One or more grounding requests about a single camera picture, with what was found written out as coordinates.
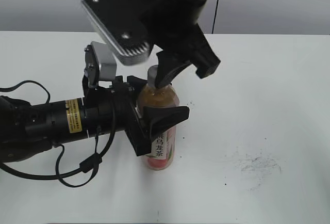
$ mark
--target white table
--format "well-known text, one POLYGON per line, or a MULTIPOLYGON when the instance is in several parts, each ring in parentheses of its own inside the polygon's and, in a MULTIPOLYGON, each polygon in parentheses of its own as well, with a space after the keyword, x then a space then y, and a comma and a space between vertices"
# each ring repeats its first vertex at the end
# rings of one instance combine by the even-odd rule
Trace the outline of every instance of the white table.
MULTIPOLYGON (((1 171, 1 223, 329 223, 330 36, 207 38, 222 63, 205 80, 190 67, 174 81, 191 116, 178 126, 171 167, 145 169, 120 132, 99 174, 83 188, 1 171)), ((52 101, 82 97, 84 47, 92 40, 100 38, 0 32, 1 86, 34 79, 52 101)), ((146 77, 153 64, 155 53, 143 65, 119 65, 118 74, 146 77)), ((9 96, 33 104, 46 98, 33 85, 9 96)), ((93 139, 68 144, 60 170, 75 169, 93 147, 93 139)), ((59 152, 11 166, 54 173, 59 152)))

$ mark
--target white wall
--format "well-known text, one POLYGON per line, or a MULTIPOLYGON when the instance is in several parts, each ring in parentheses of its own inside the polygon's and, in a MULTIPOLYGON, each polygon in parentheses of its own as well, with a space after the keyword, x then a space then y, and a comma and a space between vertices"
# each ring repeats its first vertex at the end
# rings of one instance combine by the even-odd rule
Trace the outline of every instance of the white wall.
MULTIPOLYGON (((217 0, 209 0, 200 17, 210 33, 217 0)), ((0 0, 0 30, 92 31, 80 0, 0 0)))
POLYGON ((330 0, 220 0, 216 33, 330 34, 330 0))

